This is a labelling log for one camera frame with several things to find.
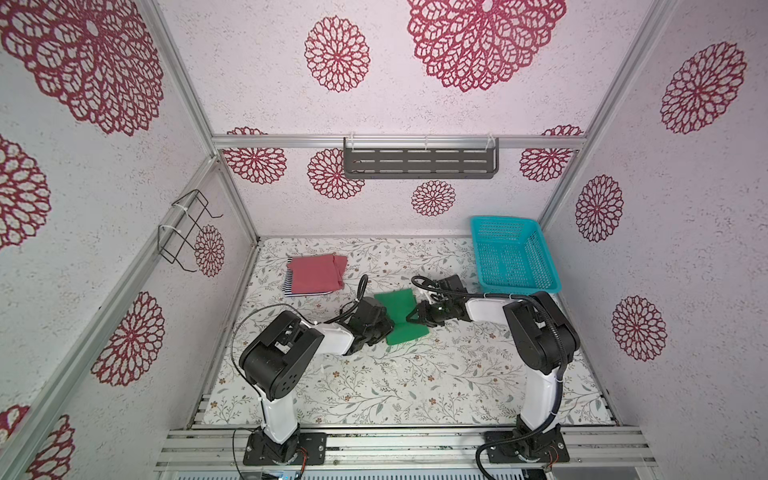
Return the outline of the green tank top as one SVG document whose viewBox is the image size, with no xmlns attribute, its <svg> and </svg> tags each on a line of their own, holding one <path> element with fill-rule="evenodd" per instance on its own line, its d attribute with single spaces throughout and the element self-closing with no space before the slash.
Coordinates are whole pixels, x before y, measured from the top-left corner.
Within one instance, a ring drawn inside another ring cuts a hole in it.
<svg viewBox="0 0 768 480">
<path fill-rule="evenodd" d="M 427 326 L 411 323 L 407 317 L 417 308 L 416 297 L 411 289 L 377 293 L 374 298 L 386 308 L 394 329 L 386 337 L 389 346 L 418 340 L 429 334 Z"/>
</svg>

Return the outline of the maroon red tank top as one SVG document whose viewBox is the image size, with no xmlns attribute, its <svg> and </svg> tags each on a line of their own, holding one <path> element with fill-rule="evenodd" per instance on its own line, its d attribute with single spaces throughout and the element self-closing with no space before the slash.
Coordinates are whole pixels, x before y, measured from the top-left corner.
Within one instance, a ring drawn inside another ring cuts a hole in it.
<svg viewBox="0 0 768 480">
<path fill-rule="evenodd" d="M 287 264 L 289 296 L 323 295 L 344 287 L 346 256 L 326 254 L 293 257 Z"/>
</svg>

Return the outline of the blue white striped tank top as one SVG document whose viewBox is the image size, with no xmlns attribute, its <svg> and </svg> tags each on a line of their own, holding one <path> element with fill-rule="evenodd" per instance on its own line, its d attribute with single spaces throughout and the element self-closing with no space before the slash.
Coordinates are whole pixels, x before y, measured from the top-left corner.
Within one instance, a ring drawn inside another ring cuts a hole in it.
<svg viewBox="0 0 768 480">
<path fill-rule="evenodd" d="M 331 293 L 326 266 L 322 261 L 300 260 L 297 266 L 293 265 L 293 261 L 289 261 L 282 292 L 286 297 Z"/>
</svg>

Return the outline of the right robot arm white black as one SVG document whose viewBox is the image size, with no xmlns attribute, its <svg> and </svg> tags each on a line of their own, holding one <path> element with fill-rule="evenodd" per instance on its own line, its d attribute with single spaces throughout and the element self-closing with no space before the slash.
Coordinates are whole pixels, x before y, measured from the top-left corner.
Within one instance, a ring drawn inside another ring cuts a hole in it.
<svg viewBox="0 0 768 480">
<path fill-rule="evenodd" d="M 532 295 L 444 293 L 437 301 L 424 300 L 406 321 L 429 328 L 449 319 L 506 326 L 518 357 L 528 368 L 523 408 L 517 421 L 524 438 L 555 427 L 563 398 L 568 365 L 581 341 L 570 320 L 550 293 Z"/>
</svg>

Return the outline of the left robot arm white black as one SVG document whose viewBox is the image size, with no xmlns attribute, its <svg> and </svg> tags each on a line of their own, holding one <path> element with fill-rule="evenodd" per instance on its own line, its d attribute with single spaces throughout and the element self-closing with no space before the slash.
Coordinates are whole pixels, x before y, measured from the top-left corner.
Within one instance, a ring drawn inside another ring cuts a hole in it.
<svg viewBox="0 0 768 480">
<path fill-rule="evenodd" d="M 391 334 L 386 309 L 364 307 L 346 322 L 310 324 L 284 310 L 243 350 L 238 367 L 260 395 L 262 431 L 283 446 L 299 429 L 293 390 L 318 354 L 349 356 Z"/>
</svg>

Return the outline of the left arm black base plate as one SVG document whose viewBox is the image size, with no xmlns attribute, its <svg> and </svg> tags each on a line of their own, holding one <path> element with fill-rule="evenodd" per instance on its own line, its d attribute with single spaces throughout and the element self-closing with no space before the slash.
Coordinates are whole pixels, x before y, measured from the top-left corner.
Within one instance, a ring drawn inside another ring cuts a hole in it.
<svg viewBox="0 0 768 480">
<path fill-rule="evenodd" d="M 315 466 L 325 463 L 328 435 L 297 430 L 284 443 L 270 439 L 262 429 L 252 432 L 243 456 L 245 466 Z"/>
</svg>

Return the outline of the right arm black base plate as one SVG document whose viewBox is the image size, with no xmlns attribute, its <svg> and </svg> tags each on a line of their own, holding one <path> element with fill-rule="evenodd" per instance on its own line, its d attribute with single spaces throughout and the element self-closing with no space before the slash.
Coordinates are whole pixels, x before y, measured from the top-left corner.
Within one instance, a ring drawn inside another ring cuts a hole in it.
<svg viewBox="0 0 768 480">
<path fill-rule="evenodd" d="M 561 432 L 561 425 L 554 424 L 543 433 L 520 440 L 527 434 L 525 426 L 511 430 L 487 431 L 484 433 L 483 450 L 492 464 L 502 463 L 544 463 L 547 465 L 566 463 L 570 454 Z"/>
</svg>

